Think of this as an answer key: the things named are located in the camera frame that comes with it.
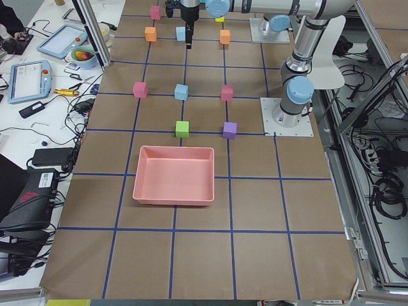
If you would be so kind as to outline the green bowl with fruit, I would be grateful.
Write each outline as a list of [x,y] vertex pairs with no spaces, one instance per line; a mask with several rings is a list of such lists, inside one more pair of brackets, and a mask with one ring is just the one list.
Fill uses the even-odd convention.
[[92,46],[81,45],[74,48],[67,56],[68,62],[73,62],[83,69],[92,69],[97,64],[96,53]]

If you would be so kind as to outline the pink plastic tray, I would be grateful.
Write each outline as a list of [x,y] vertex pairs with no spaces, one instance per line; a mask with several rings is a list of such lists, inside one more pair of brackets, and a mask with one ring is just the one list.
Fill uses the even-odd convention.
[[143,205],[209,206],[215,197],[211,147],[140,148],[133,199]]

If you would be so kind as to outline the orange block right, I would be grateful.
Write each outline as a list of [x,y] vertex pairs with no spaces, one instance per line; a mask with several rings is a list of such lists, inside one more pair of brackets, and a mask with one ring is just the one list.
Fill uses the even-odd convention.
[[229,29],[221,29],[219,34],[219,42],[222,45],[229,45],[231,41],[231,32]]

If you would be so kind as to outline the pink block far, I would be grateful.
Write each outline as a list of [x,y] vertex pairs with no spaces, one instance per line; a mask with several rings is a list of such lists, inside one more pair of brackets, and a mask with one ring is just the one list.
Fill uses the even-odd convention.
[[160,20],[161,19],[161,8],[159,6],[151,6],[150,7],[150,18],[152,20]]

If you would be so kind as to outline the green block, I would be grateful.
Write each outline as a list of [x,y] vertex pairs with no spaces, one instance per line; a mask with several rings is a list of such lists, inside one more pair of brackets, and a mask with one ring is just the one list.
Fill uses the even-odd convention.
[[177,138],[189,138],[189,122],[184,120],[176,121],[175,136]]

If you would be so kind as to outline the pink block left row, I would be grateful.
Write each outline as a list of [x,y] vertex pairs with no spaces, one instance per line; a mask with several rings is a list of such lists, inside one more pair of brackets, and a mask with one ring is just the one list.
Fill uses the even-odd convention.
[[148,94],[148,87],[145,82],[135,82],[133,86],[133,95],[136,98],[146,98]]

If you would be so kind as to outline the teach pendant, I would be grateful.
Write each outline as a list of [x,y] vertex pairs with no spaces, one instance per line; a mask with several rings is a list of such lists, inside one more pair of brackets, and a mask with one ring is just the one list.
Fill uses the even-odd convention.
[[37,51],[62,59],[75,47],[84,44],[88,35],[84,29],[72,25],[63,25],[45,41],[40,43]]
[[52,67],[47,60],[12,65],[8,102],[17,104],[46,98],[52,88],[51,72]]

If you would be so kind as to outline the teach pendant near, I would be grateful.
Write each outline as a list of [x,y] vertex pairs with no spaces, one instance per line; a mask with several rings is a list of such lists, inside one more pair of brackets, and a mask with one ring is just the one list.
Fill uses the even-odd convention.
[[52,88],[51,72],[52,67],[47,60],[12,65],[8,102],[17,104],[46,98]]

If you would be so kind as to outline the purple block near tray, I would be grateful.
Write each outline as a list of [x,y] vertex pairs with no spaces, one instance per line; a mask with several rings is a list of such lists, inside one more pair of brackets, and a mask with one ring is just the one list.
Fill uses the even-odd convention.
[[237,135],[237,123],[236,122],[224,122],[222,137],[225,139],[234,140]]

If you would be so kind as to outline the white chair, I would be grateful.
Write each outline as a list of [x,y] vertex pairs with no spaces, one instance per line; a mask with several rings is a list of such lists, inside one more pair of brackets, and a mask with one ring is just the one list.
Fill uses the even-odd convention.
[[316,90],[338,89],[344,86],[342,73],[333,61],[334,48],[346,23],[341,15],[329,21],[312,58],[312,70],[307,78]]

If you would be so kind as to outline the black power adapter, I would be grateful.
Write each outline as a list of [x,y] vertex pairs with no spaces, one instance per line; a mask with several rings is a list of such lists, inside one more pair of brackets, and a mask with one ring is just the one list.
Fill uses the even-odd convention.
[[32,159],[34,166],[62,166],[73,153],[73,147],[36,149]]

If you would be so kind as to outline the aluminium frame post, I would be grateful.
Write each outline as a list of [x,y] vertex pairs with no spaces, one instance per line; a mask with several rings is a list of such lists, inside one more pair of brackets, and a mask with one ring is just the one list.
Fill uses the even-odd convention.
[[96,53],[99,65],[102,69],[109,67],[111,57],[103,35],[101,34],[91,2],[89,0],[72,0],[72,3],[88,34],[89,41]]

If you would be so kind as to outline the pink block row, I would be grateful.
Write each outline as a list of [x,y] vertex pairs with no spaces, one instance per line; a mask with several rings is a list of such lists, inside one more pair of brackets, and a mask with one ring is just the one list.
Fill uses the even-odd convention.
[[221,87],[221,100],[222,101],[232,101],[234,96],[234,86],[233,85],[222,85]]
[[148,94],[148,87],[145,82],[135,82],[133,86],[133,95],[136,98],[146,98]]

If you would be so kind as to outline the light blue block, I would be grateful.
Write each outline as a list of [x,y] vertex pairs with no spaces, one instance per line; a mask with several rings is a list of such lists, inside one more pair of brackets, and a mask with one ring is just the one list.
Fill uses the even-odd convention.
[[178,26],[175,28],[176,40],[185,41],[186,40],[186,28],[184,26]]
[[174,90],[174,98],[181,101],[186,101],[189,95],[189,87],[184,84],[177,84]]

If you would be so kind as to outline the orange block left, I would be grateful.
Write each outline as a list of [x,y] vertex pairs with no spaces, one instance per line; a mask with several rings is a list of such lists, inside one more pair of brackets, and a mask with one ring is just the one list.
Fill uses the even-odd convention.
[[157,41],[157,29],[155,27],[145,27],[144,35],[145,35],[145,41],[148,41],[148,42]]

